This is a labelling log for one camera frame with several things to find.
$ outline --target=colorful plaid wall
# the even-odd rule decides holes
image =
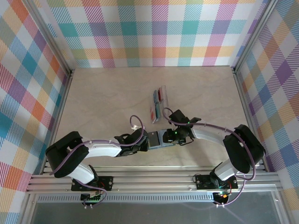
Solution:
[[[259,21],[261,15],[264,12],[264,9],[266,8],[266,5],[267,5],[268,1],[269,0],[263,0],[263,2],[261,4],[261,6],[260,6],[260,8],[259,8],[259,10],[258,10],[258,12],[256,14],[256,16],[254,17],[253,22],[252,22],[252,24],[251,24],[251,26],[250,26],[250,28],[249,28],[249,30],[248,30],[248,32],[247,32],[244,40],[243,40],[243,42],[242,42],[242,45],[241,45],[241,47],[238,50],[237,56],[235,57],[234,62],[231,65],[232,68],[234,68],[235,65],[237,64],[240,56],[242,55],[242,53],[244,51],[244,48],[246,47],[247,43],[249,42],[249,39],[251,38],[251,35],[252,35],[253,31],[255,30],[255,28],[256,28],[256,26],[258,24],[258,21]]]
[[[239,74],[271,171],[299,223],[299,0],[280,0]]]
[[[0,223],[16,223],[66,75],[21,0],[0,0]]]
[[[257,0],[47,0],[51,15],[35,2],[88,68],[228,65]]]
[[[44,9],[42,8],[39,0],[31,0],[34,2],[35,6],[37,7],[37,10],[39,11],[40,15],[42,16],[45,24],[48,26],[48,29],[49,31],[51,32],[52,34],[52,37],[54,39],[54,41],[56,42],[56,45],[58,46],[58,48],[60,49],[63,57],[64,57],[64,60],[66,61],[66,63],[68,64],[69,68],[70,69],[75,69],[76,66],[73,66],[73,64],[71,63],[71,60],[68,56],[68,54],[66,53],[65,51],[65,46],[61,44],[61,38],[59,38],[51,24],[51,22],[49,21],[48,19],[48,16],[46,15]]]

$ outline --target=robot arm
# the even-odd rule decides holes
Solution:
[[[238,189],[235,174],[238,172],[246,174],[253,168],[253,163],[249,159],[244,146],[236,138],[236,134],[247,145],[255,164],[265,154],[262,145],[245,125],[239,125],[235,129],[234,134],[227,135],[223,139],[214,133],[194,128],[192,124],[195,124],[200,119],[193,118],[189,120],[180,110],[172,113],[170,119],[177,124],[190,123],[190,125],[176,125],[177,128],[175,130],[167,129],[163,135],[163,142],[185,145],[193,142],[194,139],[206,139],[224,146],[229,155],[229,159],[220,163],[212,170],[210,175],[194,175],[193,181],[198,190],[218,189],[222,191],[224,189]],[[190,138],[192,141],[186,142],[186,138]],[[76,150],[70,153],[70,149],[74,148]],[[146,152],[148,149],[149,135],[145,130],[142,131],[141,128],[135,130],[132,134],[115,136],[113,141],[92,140],[84,143],[78,132],[71,132],[50,146],[46,150],[46,156],[52,170],[55,170],[54,176],[56,178],[69,176],[73,178],[73,185],[79,186],[77,189],[90,191],[92,189],[80,186],[87,184],[88,186],[99,188],[101,187],[101,180],[105,177],[99,178],[92,166],[84,165],[82,163],[84,158],[95,156],[121,157],[132,155],[139,151]]]

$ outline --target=purple cable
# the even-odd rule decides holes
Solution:
[[[99,204],[101,204],[104,200],[105,200],[105,198],[107,197],[107,191],[104,189],[104,188],[98,188],[98,187],[93,187],[93,186],[89,186],[89,185],[87,185],[87,184],[84,184],[84,183],[82,183],[81,181],[78,181],[78,180],[76,180],[79,184],[81,184],[82,186],[84,186],[84,187],[87,187],[87,188],[92,188],[92,189],[97,189],[97,190],[101,190],[101,191],[104,191],[105,192],[105,196],[99,201],[99,202],[97,202],[96,204],[94,204],[92,207],[96,207],[96,206],[98,206]]]
[[[243,180],[243,185],[242,185],[242,187],[241,187],[241,190],[239,191],[239,193],[237,194],[237,196],[233,199],[233,200],[231,200],[230,202],[227,202],[227,203],[225,203],[224,205],[229,205],[229,204],[231,204],[231,203],[233,203],[235,200],[237,200],[238,199],[238,197],[241,195],[241,193],[242,193],[242,191],[243,191],[243,189],[244,189],[244,187],[245,187],[245,183],[246,183],[246,180]]]
[[[243,180],[246,180],[246,181],[251,181],[253,180],[255,177],[256,177],[256,165],[254,163],[254,160],[253,160],[253,157],[249,151],[249,148],[247,147],[247,145],[245,144],[245,142],[243,141],[243,139],[237,135],[235,132],[233,132],[232,130],[229,130],[227,128],[224,128],[224,127],[220,127],[220,126],[217,126],[217,125],[211,125],[211,124],[206,124],[206,123],[178,123],[178,122],[174,122],[172,120],[170,120],[166,114],[165,114],[165,109],[169,110],[171,113],[172,110],[168,107],[165,107],[163,110],[162,110],[162,114],[163,116],[165,117],[166,120],[168,120],[169,122],[175,124],[175,125],[180,125],[180,126],[185,126],[185,125],[199,125],[199,126],[207,126],[207,127],[212,127],[212,128],[216,128],[216,129],[220,129],[222,131],[226,131],[226,132],[229,132],[231,134],[233,134],[243,145],[244,145],[244,148],[249,156],[249,159],[250,159],[250,162],[251,162],[251,165],[252,165],[252,176],[250,178],[246,178],[246,177],[241,177],[241,176],[237,176],[239,177],[240,179],[243,179]]]
[[[138,142],[141,140],[141,138],[143,137],[144,126],[143,126],[143,123],[142,123],[142,121],[140,120],[139,117],[137,117],[136,115],[132,115],[132,116],[130,117],[130,124],[131,124],[132,127],[133,127],[133,125],[132,125],[132,117],[135,117],[135,118],[137,118],[137,119],[139,120],[139,122],[140,122],[140,124],[141,124],[141,129],[142,129],[139,138],[138,138],[135,142],[130,143],[130,144],[120,144],[120,143],[115,143],[115,142],[107,141],[107,140],[92,140],[92,141],[85,141],[85,142],[82,142],[82,143],[80,143],[79,145],[77,145],[76,147],[74,147],[74,149],[71,150],[71,152],[67,154],[67,156],[65,157],[65,159],[59,164],[59,166],[58,166],[55,170],[53,170],[53,172],[50,173],[50,175],[55,174],[55,173],[56,173],[56,172],[57,172],[57,171],[58,171],[58,170],[65,164],[65,162],[66,162],[66,161],[69,159],[69,157],[76,151],[77,148],[79,148],[80,146],[83,146],[83,145],[85,145],[85,144],[88,144],[88,143],[90,143],[90,142],[92,142],[92,143],[107,143],[107,144],[113,144],[113,145],[116,145],[116,146],[133,146],[133,145],[135,145],[136,143],[138,143]]]

